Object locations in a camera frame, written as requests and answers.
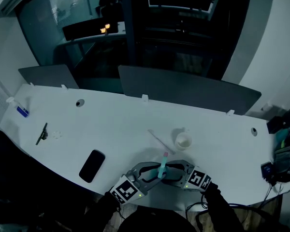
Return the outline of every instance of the smartphone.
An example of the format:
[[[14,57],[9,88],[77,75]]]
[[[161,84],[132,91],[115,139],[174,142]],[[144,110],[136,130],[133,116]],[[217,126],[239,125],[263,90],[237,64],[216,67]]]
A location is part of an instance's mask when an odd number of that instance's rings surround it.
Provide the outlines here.
[[[92,182],[93,178],[96,176],[96,173],[104,162],[104,159],[104,154],[96,149],[93,150],[90,153],[81,171],[79,172],[79,176],[88,183]]]

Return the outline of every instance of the wooden floor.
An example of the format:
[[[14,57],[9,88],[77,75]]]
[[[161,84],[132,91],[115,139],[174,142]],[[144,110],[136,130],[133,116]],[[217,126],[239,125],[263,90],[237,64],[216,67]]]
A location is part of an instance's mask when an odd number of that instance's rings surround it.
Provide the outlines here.
[[[263,210],[268,212],[271,215],[279,216],[280,214],[280,200],[279,197],[267,203]],[[253,207],[259,207],[260,203],[252,205]],[[130,216],[137,209],[137,205],[127,204],[123,205],[121,208],[121,213],[124,218]],[[185,217],[185,212],[178,211],[178,214]],[[257,231],[257,229],[262,226],[264,220],[257,214],[251,211],[246,211],[242,209],[235,209],[239,220],[242,222],[243,227],[246,231]],[[195,216],[198,212],[188,212],[188,220],[195,227],[196,231],[199,232],[197,227]],[[123,219],[119,216],[118,212],[115,212],[112,219],[106,225],[104,232],[116,232],[122,223]],[[214,232],[213,223],[209,214],[204,214],[200,216],[200,222],[203,225],[204,232]]]

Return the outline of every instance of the teal marker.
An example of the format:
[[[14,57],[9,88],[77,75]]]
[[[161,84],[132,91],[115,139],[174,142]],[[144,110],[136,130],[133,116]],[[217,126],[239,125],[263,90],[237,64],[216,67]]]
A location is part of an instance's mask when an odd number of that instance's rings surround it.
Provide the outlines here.
[[[169,155],[168,152],[164,152],[163,159],[162,159],[161,166],[160,166],[159,173],[158,173],[159,179],[162,178],[162,175],[163,175],[163,172],[165,169],[165,164],[166,164],[166,161],[168,159],[168,155]]]

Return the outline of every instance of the white desk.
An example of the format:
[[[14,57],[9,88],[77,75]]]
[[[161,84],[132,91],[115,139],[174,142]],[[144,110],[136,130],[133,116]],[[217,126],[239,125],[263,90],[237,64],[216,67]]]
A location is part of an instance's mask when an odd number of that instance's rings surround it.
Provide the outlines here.
[[[2,130],[41,164],[94,192],[104,194],[139,162],[161,161],[165,150],[148,129],[176,151],[168,160],[184,159],[205,169],[229,203],[257,203],[268,190],[260,165],[269,161],[274,142],[264,120],[82,89],[23,85],[15,98],[30,115],[24,118],[9,107]],[[78,108],[79,99],[85,104]],[[46,122],[48,138],[36,146]],[[179,152],[171,134],[183,127],[193,146]],[[251,128],[257,130],[256,137]],[[62,137],[53,138],[55,131]],[[93,182],[87,183],[78,174],[93,149],[106,158]],[[185,210],[200,197],[198,192],[158,184],[135,204]]]

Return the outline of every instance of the person's arm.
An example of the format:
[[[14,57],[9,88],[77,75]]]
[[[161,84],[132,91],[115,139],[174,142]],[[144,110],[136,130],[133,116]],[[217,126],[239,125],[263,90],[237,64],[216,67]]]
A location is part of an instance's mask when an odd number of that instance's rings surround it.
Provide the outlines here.
[[[208,203],[208,213],[211,216],[216,232],[244,231],[234,210],[221,196],[216,184],[211,182],[204,195]]]
[[[106,224],[112,218],[113,213],[117,211],[119,202],[112,196],[110,192],[105,195],[86,212],[78,231],[82,232],[103,232]]]

